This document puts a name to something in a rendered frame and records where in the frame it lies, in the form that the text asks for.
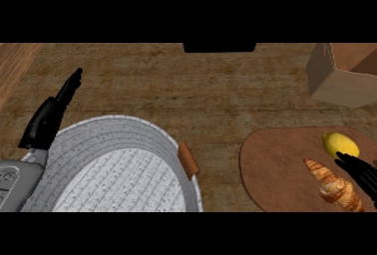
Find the black appliance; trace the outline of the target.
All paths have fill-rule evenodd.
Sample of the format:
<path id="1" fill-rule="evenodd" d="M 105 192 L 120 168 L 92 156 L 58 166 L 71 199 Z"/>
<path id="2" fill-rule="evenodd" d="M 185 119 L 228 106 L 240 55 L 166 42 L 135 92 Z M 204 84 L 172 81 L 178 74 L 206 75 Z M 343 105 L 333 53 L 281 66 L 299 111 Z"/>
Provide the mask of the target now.
<path id="1" fill-rule="evenodd" d="M 256 44 L 195 44 L 184 43 L 184 48 L 186 53 L 238 53 L 238 52 L 253 52 Z"/>

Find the yellow lemon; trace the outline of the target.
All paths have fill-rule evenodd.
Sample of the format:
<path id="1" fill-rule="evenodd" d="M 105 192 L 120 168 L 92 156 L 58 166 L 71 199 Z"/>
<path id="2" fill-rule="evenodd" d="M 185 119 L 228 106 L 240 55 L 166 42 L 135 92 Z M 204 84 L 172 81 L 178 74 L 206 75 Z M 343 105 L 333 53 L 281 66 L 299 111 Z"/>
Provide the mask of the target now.
<path id="1" fill-rule="evenodd" d="M 325 133 L 321 136 L 324 150 L 328 155 L 336 158 L 337 152 L 348 153 L 349 155 L 359 156 L 359 146 L 349 136 L 340 132 Z"/>

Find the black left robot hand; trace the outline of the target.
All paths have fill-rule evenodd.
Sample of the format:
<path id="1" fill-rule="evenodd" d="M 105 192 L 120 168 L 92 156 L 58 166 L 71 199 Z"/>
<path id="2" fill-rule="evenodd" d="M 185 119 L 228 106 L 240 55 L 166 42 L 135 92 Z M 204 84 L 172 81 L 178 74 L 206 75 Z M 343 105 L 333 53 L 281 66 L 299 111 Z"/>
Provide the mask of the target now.
<path id="1" fill-rule="evenodd" d="M 49 97 L 42 104 L 28 122 L 19 148 L 36 148 L 48 150 L 53 143 L 64 118 L 67 106 L 73 100 L 77 89 L 82 86 L 83 69 L 79 68 L 68 78 L 61 91 L 55 97 Z"/>

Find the open cardboard box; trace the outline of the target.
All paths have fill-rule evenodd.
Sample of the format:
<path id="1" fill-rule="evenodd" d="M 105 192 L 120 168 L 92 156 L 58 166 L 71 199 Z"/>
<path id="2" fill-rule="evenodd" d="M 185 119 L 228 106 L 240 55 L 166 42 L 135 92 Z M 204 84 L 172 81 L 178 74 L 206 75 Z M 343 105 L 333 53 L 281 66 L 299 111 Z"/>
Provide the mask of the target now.
<path id="1" fill-rule="evenodd" d="M 377 43 L 318 43 L 306 64 L 309 97 L 359 108 L 377 102 Z"/>

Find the brown oval cutting board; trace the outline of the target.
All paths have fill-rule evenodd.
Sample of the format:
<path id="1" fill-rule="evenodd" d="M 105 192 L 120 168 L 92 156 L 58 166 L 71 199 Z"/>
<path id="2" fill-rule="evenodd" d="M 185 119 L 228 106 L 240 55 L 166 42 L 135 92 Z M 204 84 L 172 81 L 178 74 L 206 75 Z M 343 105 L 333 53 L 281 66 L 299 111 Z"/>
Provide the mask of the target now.
<path id="1" fill-rule="evenodd" d="M 321 136 L 340 132 L 357 142 L 361 159 L 377 162 L 377 138 L 351 127 L 272 127 L 256 130 L 240 151 L 240 172 L 249 196 L 266 212 L 342 212 L 320 196 L 320 182 L 303 159 L 323 163 L 352 182 L 364 210 L 377 212 L 374 203 L 323 148 Z"/>

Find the grey woven basket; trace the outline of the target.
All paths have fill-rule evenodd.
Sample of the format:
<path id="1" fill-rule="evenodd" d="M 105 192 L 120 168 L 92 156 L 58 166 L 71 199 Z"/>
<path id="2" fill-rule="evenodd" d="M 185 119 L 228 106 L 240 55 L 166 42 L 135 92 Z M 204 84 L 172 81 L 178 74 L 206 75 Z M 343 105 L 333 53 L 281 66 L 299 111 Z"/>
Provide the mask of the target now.
<path id="1" fill-rule="evenodd" d="M 59 130 L 25 212 L 201 212 L 179 144 L 148 121 L 90 118 Z"/>

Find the light wooden board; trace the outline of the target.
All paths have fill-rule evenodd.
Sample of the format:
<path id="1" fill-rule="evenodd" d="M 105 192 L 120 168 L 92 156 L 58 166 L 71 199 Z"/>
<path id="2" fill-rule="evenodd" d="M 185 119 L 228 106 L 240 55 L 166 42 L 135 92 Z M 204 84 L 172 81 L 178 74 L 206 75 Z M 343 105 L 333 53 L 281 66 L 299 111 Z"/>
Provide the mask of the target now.
<path id="1" fill-rule="evenodd" d="M 0 43 L 0 110 L 42 48 L 42 43 Z"/>

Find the golden brown croissant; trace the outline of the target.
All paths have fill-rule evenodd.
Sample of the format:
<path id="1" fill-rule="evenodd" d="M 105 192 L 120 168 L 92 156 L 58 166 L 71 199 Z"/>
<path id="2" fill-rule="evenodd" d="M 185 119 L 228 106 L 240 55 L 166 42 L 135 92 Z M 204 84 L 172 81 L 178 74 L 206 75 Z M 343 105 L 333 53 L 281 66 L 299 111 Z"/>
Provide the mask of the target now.
<path id="1" fill-rule="evenodd" d="M 354 184 L 315 160 L 305 158 L 303 163 L 311 175 L 320 183 L 320 196 L 348 212 L 362 212 L 364 204 L 355 191 Z"/>

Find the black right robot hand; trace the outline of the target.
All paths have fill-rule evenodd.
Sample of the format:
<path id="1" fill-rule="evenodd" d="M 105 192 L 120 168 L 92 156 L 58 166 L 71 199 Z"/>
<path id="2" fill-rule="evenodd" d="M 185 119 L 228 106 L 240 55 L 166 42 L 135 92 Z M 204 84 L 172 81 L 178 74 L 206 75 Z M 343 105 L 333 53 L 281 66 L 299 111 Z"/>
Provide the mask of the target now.
<path id="1" fill-rule="evenodd" d="M 362 159 L 348 153 L 337 151 L 336 156 L 336 164 L 354 178 L 361 189 L 374 202 L 374 207 L 377 208 L 377 168 Z"/>

